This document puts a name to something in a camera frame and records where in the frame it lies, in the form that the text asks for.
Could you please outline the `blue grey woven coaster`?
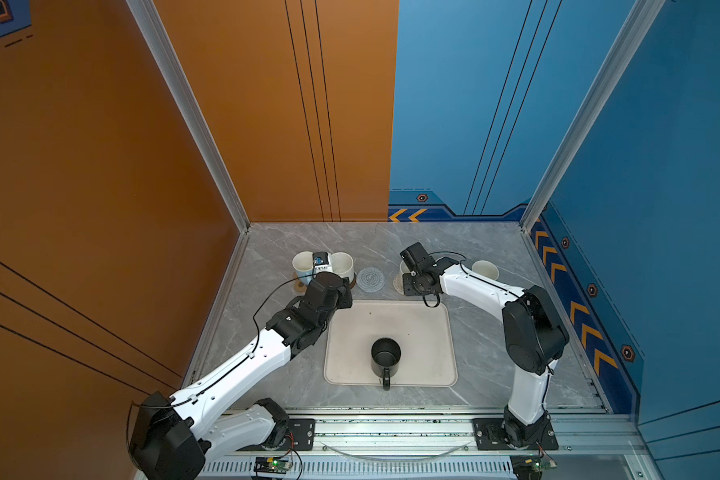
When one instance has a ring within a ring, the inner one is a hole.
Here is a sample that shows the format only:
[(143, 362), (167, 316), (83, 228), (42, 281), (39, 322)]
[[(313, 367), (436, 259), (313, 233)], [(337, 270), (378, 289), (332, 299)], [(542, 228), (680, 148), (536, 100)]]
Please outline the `blue grey woven coaster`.
[(356, 285), (365, 293), (376, 293), (385, 286), (383, 272), (376, 267), (366, 267), (356, 276)]

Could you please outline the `lavender mug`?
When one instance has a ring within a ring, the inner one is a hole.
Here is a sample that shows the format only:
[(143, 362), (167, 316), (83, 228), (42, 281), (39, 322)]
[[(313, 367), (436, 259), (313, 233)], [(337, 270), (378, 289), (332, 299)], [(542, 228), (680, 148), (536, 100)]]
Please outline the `lavender mug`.
[(482, 277), (489, 280), (498, 280), (500, 276), (499, 268), (488, 260), (477, 260), (472, 264), (471, 270)]

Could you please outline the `black mug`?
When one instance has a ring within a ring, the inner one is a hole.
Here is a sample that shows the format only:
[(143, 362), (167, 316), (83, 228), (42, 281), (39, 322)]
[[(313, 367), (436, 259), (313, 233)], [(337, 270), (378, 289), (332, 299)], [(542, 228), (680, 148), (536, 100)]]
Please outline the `black mug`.
[(371, 367), (381, 381), (384, 391), (391, 389), (391, 379), (399, 368), (402, 357), (400, 345), (392, 338), (382, 337), (371, 346)]

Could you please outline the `light blue mug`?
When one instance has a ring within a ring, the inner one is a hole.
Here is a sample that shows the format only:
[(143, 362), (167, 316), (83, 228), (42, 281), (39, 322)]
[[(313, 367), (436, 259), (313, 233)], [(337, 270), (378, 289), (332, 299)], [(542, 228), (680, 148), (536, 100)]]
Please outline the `light blue mug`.
[(292, 259), (292, 267), (297, 278), (297, 282), (306, 287), (315, 275), (314, 253), (312, 251), (302, 251), (297, 253)]

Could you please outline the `cork paw print coaster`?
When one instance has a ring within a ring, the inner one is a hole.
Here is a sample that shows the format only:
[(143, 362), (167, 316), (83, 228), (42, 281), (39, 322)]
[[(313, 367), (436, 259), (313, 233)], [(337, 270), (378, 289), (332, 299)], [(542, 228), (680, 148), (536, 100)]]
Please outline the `cork paw print coaster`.
[(301, 278), (294, 279), (294, 291), (297, 294), (303, 294), (306, 292), (307, 285), (302, 281)]

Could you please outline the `white woven rope coaster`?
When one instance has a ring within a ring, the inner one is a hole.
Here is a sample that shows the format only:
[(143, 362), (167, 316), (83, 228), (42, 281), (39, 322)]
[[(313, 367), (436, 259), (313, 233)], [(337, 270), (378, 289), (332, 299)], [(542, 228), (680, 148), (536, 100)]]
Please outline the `white woven rope coaster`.
[(393, 279), (393, 287), (400, 295), (404, 295), (403, 280), (401, 275), (398, 275)]

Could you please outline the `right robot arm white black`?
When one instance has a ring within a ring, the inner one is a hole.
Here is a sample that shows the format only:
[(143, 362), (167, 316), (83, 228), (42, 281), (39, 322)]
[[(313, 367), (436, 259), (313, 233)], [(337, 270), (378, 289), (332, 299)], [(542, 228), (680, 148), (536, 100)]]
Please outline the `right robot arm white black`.
[(478, 274), (447, 252), (416, 242), (400, 253), (406, 296), (460, 298), (501, 321), (505, 349), (515, 364), (500, 438), (511, 449), (557, 447), (547, 396), (570, 335), (544, 288), (504, 284)]

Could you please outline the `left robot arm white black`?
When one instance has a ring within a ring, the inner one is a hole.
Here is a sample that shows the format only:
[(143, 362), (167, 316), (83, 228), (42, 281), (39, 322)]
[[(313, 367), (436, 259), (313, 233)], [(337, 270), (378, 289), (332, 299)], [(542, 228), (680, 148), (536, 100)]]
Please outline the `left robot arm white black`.
[(336, 311), (353, 303), (350, 281), (318, 273), (304, 294), (278, 311), (237, 354), (197, 382), (165, 396), (155, 392), (132, 406), (127, 452), (149, 479), (195, 479), (205, 465), (251, 446), (276, 449), (289, 416), (270, 398), (241, 413), (228, 409), (267, 375), (314, 345)]

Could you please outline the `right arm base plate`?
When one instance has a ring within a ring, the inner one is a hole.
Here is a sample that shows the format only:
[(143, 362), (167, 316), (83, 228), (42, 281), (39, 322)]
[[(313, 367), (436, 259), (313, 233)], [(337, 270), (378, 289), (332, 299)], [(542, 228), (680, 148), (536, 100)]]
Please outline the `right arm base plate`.
[(514, 419), (476, 418), (472, 421), (472, 426), (480, 451), (559, 449), (557, 436), (548, 416), (542, 416), (531, 425), (523, 425)]

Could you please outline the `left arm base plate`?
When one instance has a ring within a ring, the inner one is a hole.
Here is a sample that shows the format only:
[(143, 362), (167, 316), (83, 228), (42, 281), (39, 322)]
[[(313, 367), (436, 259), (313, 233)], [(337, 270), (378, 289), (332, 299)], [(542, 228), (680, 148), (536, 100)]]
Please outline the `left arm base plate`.
[(290, 418), (287, 428), (278, 444), (267, 440), (263, 445), (250, 445), (242, 451), (280, 451), (294, 447), (299, 453), (311, 451), (314, 447), (316, 421), (313, 418)]

